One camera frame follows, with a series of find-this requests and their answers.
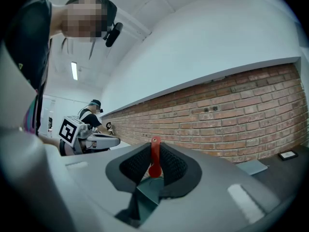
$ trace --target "ceiling light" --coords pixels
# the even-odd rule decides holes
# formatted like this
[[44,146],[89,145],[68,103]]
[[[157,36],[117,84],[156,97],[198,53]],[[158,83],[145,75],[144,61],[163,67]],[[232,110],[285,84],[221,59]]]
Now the ceiling light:
[[78,79],[77,79],[77,68],[76,68],[76,63],[75,63],[75,62],[72,62],[72,63],[71,63],[71,66],[72,66],[73,79],[77,81]]

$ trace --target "white panel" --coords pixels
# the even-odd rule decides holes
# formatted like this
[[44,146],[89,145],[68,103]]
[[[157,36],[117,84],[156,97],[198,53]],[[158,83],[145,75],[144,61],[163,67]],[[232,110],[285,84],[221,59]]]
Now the white panel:
[[195,80],[299,56],[294,22],[264,0],[199,0],[162,20],[124,57],[102,100],[108,113]]

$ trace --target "red handle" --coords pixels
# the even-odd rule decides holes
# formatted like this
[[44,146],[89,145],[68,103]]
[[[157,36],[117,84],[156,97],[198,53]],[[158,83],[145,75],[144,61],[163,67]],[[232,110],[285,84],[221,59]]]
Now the red handle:
[[158,136],[151,139],[151,159],[153,160],[153,165],[148,170],[151,178],[158,178],[162,174],[160,166],[160,143],[161,139]]

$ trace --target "person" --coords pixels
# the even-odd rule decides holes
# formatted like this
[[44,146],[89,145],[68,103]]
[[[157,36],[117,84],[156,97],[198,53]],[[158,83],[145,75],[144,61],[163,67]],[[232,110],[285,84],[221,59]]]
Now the person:
[[[69,0],[66,5],[54,5],[50,0],[28,0],[20,9],[4,42],[16,66],[37,92],[21,126],[24,131],[36,134],[59,150],[58,139],[38,133],[51,39],[62,33],[66,38],[95,41],[113,25],[116,13],[117,7],[109,0]],[[65,149],[67,154],[72,154],[68,145]]]
[[97,116],[95,116],[95,114],[99,114],[100,111],[101,102],[98,100],[92,100],[89,105],[81,111],[79,119],[85,124],[89,124],[91,129],[97,128],[101,133],[109,134],[109,131],[102,126]]

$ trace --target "white ceiling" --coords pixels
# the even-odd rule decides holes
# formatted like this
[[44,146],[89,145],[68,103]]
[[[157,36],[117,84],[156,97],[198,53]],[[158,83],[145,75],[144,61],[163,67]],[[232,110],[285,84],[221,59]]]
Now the white ceiling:
[[[64,4],[67,0],[51,0]],[[167,15],[196,0],[111,0],[118,7],[115,22],[122,22],[124,29],[111,48],[105,42],[96,42],[90,60],[91,43],[69,40],[63,51],[60,46],[64,39],[58,35],[53,39],[49,78],[65,82],[73,80],[70,62],[77,62],[78,81],[89,87],[103,89],[112,71],[127,52],[140,44]]]

